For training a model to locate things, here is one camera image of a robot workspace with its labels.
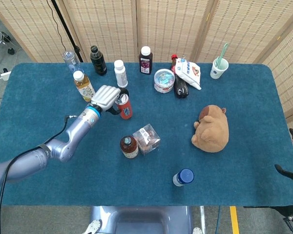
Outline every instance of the yellow floor line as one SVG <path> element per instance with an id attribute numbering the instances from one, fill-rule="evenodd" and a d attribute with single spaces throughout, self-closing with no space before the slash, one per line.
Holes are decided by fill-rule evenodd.
<path id="1" fill-rule="evenodd" d="M 232 233 L 239 234 L 238 217 L 236 215 L 235 206 L 230 206 L 230 215 L 231 215 L 231 223 L 232 223 Z"/>

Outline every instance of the red can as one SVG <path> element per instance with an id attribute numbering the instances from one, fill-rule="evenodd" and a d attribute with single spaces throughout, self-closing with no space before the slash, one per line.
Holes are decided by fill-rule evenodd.
<path id="1" fill-rule="evenodd" d="M 116 100 L 118 109 L 121 110 L 121 117 L 123 119 L 129 119 L 132 117 L 132 108 L 127 94 L 121 94 Z"/>

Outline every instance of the white bottle cap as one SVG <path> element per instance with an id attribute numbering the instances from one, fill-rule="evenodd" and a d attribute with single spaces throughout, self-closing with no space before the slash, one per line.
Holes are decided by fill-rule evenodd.
<path id="1" fill-rule="evenodd" d="M 151 54 L 151 49 L 148 46 L 144 46 L 141 48 L 141 54 L 144 56 L 148 56 L 149 54 Z"/>
<path id="2" fill-rule="evenodd" d="M 117 70 L 122 70 L 122 68 L 124 67 L 124 62 L 121 61 L 121 60 L 116 60 L 114 62 L 114 67 L 117 69 Z"/>
<path id="3" fill-rule="evenodd" d="M 74 80 L 82 81 L 84 79 L 84 74 L 82 71 L 76 71 L 73 73 Z"/>

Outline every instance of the green toothbrush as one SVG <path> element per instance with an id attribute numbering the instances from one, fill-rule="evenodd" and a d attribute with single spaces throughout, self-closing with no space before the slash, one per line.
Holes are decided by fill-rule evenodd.
<path id="1" fill-rule="evenodd" d="M 223 50 L 222 50 L 220 56 L 217 58 L 217 60 L 216 60 L 216 64 L 215 64 L 217 68 L 219 68 L 219 65 L 220 65 L 220 63 L 221 63 L 221 60 L 223 59 L 223 56 L 224 56 L 224 54 L 225 54 L 225 52 L 226 52 L 228 46 L 229 46 L 228 43 L 226 43 L 226 44 L 224 45 L 224 48 L 223 48 Z"/>

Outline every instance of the red bottle cap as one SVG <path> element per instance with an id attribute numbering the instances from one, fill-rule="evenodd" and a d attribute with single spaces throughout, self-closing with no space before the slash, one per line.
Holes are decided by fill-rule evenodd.
<path id="1" fill-rule="evenodd" d="M 174 59 L 177 59 L 177 58 L 178 58 L 177 55 L 172 55 L 172 56 L 171 56 L 171 60 L 174 60 Z"/>

